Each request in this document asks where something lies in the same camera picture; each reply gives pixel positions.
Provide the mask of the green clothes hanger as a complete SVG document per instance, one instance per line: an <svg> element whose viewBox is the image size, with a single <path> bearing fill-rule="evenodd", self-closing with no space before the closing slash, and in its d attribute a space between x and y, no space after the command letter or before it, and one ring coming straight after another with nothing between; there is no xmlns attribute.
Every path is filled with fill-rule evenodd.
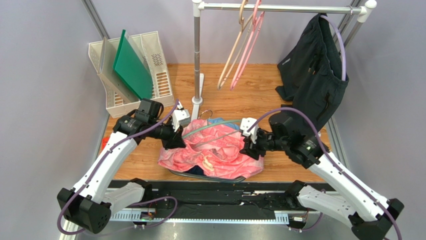
<svg viewBox="0 0 426 240"><path fill-rule="evenodd" d="M213 111L208 109L203 111L198 119L201 118L201 116L207 112L210 112L210 117L208 119L212 119ZM240 119L234 119L234 120L226 120L224 122L217 122L217 123L209 123L208 119L206 119L206 125L196 128L192 131L187 132L185 135L182 136L183 139L186 139L190 136L195 136L196 134L201 134L201 142L194 145L194 148L203 146L205 144L209 144L211 142L214 142L216 140L219 140L221 138L227 137L232 134L236 134L240 131L232 129L228 126L225 126L225 123L229 122L241 122Z"/></svg>

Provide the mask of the pink patterned shorts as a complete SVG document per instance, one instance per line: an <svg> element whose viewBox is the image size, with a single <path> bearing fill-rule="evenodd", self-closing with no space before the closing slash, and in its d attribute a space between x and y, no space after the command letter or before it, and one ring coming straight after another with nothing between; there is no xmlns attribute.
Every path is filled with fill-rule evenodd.
<svg viewBox="0 0 426 240"><path fill-rule="evenodd" d="M193 120L182 135L206 125L205 119ZM264 159L255 160L241 154L243 136L240 131L219 140L194 147L202 141L201 134L192 135L184 140L185 148L160 150L158 165L169 170L185 172L194 166L204 170L209 177L234 179L240 176L250 178L264 170Z"/></svg>

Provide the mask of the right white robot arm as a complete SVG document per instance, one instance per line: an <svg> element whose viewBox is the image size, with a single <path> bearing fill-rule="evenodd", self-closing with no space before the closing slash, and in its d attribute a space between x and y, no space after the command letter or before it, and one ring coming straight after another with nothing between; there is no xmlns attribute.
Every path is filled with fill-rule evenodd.
<svg viewBox="0 0 426 240"><path fill-rule="evenodd" d="M397 218L404 204L379 194L348 170L326 148L315 125L303 112L292 107L280 107L276 111L284 114L284 118L271 126L271 132L261 129L258 119L242 119L241 153L258 159L268 151L285 152L294 163L321 177L339 193L339 197L334 197L295 181L286 190L288 197L302 207L320 211L350 227L360 240L384 240L391 228L401 239Z"/></svg>

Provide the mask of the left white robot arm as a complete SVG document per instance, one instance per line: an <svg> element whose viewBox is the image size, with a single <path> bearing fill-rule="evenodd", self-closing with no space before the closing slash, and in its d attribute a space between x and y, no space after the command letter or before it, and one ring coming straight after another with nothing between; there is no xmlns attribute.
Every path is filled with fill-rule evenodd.
<svg viewBox="0 0 426 240"><path fill-rule="evenodd" d="M71 189L62 188L57 195L61 212L56 224L62 234L98 234L119 211L156 202L152 185L139 178L112 192L107 192L107 188L142 140L161 140L166 150L186 147L182 133L184 125L191 121L189 111L179 100L165 117L161 117L163 111L162 103L143 98L137 109L116 121L108 142L89 170Z"/></svg>

